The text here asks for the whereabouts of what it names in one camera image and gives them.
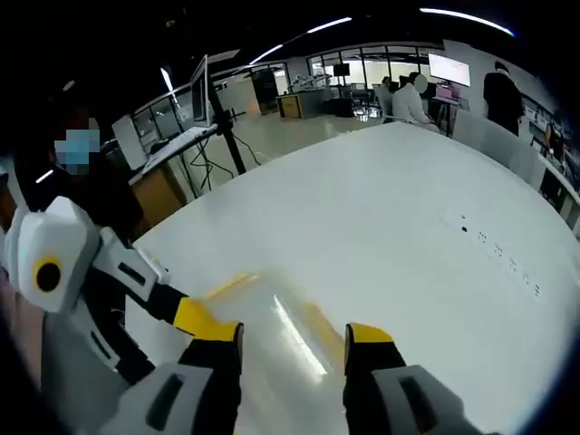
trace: black cable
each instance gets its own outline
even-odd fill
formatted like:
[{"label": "black cable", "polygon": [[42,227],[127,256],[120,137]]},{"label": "black cable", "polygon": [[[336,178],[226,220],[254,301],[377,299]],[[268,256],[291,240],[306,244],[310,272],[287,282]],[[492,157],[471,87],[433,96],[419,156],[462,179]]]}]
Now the black cable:
[{"label": "black cable", "polygon": [[[201,187],[200,189],[203,189],[203,187],[206,185],[206,182],[208,184],[208,188],[209,190],[211,190],[211,179],[209,178],[209,174],[211,173],[211,170],[214,167],[218,167],[222,170],[224,170],[225,172],[227,172],[231,178],[234,178],[234,173],[229,170],[224,168],[221,165],[218,165],[215,161],[212,161],[210,159],[208,159],[208,156],[206,155],[206,146],[208,145],[209,142],[209,138],[206,139],[206,141],[203,144],[198,144],[198,154],[196,154],[196,157],[193,158],[193,160],[189,163],[190,166],[196,166],[198,168],[202,168],[205,167],[206,168],[206,176],[203,178],[202,182],[201,182]],[[194,163],[199,156],[203,157],[203,160],[205,161],[205,163],[202,164],[198,164],[198,163]]]},{"label": "black cable", "polygon": [[252,151],[252,148],[247,143],[245,143],[243,140],[241,140],[238,136],[236,136],[233,131],[232,131],[232,136],[234,136],[237,140],[239,140],[244,145],[246,145],[247,148],[250,150],[250,153],[252,153],[252,157],[254,158],[254,162],[256,163],[256,165],[257,166],[262,166],[262,163],[260,163],[259,161],[257,161],[256,154],[254,154],[254,152]]}]

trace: ceiling light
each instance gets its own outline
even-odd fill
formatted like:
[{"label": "ceiling light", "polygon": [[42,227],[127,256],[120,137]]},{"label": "ceiling light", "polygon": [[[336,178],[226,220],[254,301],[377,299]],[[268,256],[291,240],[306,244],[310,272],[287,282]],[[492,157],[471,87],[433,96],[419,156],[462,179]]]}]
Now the ceiling light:
[{"label": "ceiling light", "polygon": [[48,172],[46,172],[44,175],[41,175],[38,179],[36,179],[36,184],[40,183],[43,181],[43,179],[50,177],[53,174],[53,170],[50,169]]},{"label": "ceiling light", "polygon": [[250,66],[250,65],[253,65],[254,63],[256,63],[257,61],[259,61],[259,60],[260,60],[260,59],[262,59],[263,57],[266,57],[266,56],[268,56],[270,53],[273,53],[273,52],[275,52],[276,50],[278,50],[278,49],[280,49],[280,48],[282,48],[282,44],[279,44],[279,45],[277,45],[276,47],[274,47],[274,48],[271,48],[271,49],[270,49],[270,50],[268,50],[267,52],[265,52],[265,53],[263,53],[263,54],[260,54],[259,56],[257,56],[257,58],[256,58],[256,59],[254,59],[252,62],[250,62],[248,66]]},{"label": "ceiling light", "polygon": [[69,89],[71,89],[74,86],[74,84],[75,84],[75,81],[74,80],[71,80],[68,83],[66,83],[63,86],[63,92],[67,92]]},{"label": "ceiling light", "polygon": [[163,68],[160,68],[160,69],[161,69],[161,75],[163,76],[163,80],[165,81],[165,84],[167,85],[167,89],[169,89],[169,92],[173,92],[173,85],[171,84],[171,79],[169,78],[169,74]]},{"label": "ceiling light", "polygon": [[431,9],[430,7],[420,7],[419,10],[427,14],[440,14],[440,15],[456,16],[458,18],[465,18],[466,20],[475,21],[476,23],[489,25],[490,27],[501,30],[502,32],[505,32],[510,36],[515,36],[514,33],[511,30],[507,29],[506,27],[502,27],[499,24],[492,23],[488,20],[484,20],[483,18],[479,18],[477,16],[463,14],[461,12],[446,11],[444,9]]},{"label": "ceiling light", "polygon": [[346,23],[347,21],[351,21],[352,18],[350,16],[347,16],[345,18],[341,18],[340,20],[335,20],[335,21],[331,21],[330,23],[326,23],[323,25],[319,25],[318,27],[315,27],[314,29],[310,29],[307,33],[308,34],[313,34],[314,32],[318,32],[319,30],[323,30],[326,27],[330,27],[331,25],[337,25],[340,23]]},{"label": "ceiling light", "polygon": [[229,52],[223,52],[218,54],[212,54],[208,57],[208,63],[221,62],[226,59],[231,59],[239,53],[239,48],[237,50],[230,50]]}]

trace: person in white shirt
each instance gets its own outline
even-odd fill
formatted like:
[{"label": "person in white shirt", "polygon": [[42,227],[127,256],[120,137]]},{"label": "person in white shirt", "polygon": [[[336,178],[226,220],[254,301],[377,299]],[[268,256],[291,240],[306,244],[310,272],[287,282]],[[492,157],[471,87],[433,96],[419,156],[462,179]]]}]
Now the person in white shirt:
[{"label": "person in white shirt", "polygon": [[421,96],[417,91],[417,85],[427,88],[425,76],[418,72],[409,74],[409,81],[392,96],[392,115],[402,118],[423,129],[439,133],[439,128],[432,119],[425,114],[421,104]]}]

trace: computer screen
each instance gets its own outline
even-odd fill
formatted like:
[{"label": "computer screen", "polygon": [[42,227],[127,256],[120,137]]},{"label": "computer screen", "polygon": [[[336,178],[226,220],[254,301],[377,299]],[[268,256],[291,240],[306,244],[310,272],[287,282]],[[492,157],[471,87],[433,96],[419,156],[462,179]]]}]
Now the computer screen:
[{"label": "computer screen", "polygon": [[208,106],[208,57],[204,56],[191,76],[191,111],[196,125],[210,124]]},{"label": "computer screen", "polygon": [[334,77],[351,75],[351,65],[349,63],[339,63],[333,68]]},{"label": "computer screen", "polygon": [[429,67],[431,77],[471,86],[469,65],[466,63],[429,53]]}]

